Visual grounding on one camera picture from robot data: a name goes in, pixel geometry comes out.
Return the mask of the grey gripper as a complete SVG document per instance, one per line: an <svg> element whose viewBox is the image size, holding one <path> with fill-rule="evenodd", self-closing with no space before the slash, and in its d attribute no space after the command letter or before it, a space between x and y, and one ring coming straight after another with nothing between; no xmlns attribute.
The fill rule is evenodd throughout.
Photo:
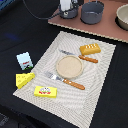
<svg viewBox="0 0 128 128"><path fill-rule="evenodd" d="M62 12L77 9L78 8L78 0L60 0L59 7Z"/></svg>

